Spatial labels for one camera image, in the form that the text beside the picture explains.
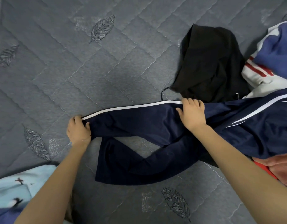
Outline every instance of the light blue fabric with print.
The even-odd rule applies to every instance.
[[[0,208],[12,207],[15,198],[22,204],[29,202],[55,169],[55,165],[43,165],[0,179]]]

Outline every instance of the black drawstring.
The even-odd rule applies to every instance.
[[[166,87],[166,88],[164,88],[164,89],[162,90],[162,92],[161,92],[161,101],[163,101],[163,97],[162,97],[162,94],[163,94],[164,90],[166,90],[166,89],[170,89],[170,88],[171,88],[171,86],[169,86],[169,87]]]

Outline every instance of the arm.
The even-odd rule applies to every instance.
[[[202,101],[182,99],[185,127],[204,145],[258,224],[287,224],[287,187],[206,125]]]
[[[89,123],[79,116],[70,119],[67,135],[72,148],[39,192],[31,199],[15,224],[61,224],[73,189],[80,160],[91,141]]]

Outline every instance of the gray mattress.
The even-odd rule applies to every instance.
[[[230,29],[248,56],[267,28],[286,17],[287,0],[3,0],[1,14],[0,53],[19,45],[10,66],[0,67],[3,177],[45,162],[28,135],[41,135],[42,149],[61,161],[70,148],[71,116],[160,101],[193,23]],[[92,26],[113,14],[110,33],[89,44]],[[139,137],[120,140],[145,157],[158,149]],[[220,170],[203,162],[151,185],[95,182],[100,143],[91,143],[75,184],[87,223],[189,223],[169,208],[164,187],[184,197],[191,223],[255,223]]]

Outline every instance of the forearm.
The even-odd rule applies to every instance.
[[[72,193],[82,153],[72,148],[47,182],[28,203],[15,224],[61,224]]]
[[[200,140],[259,224],[287,223],[287,188],[204,126],[192,133]]]

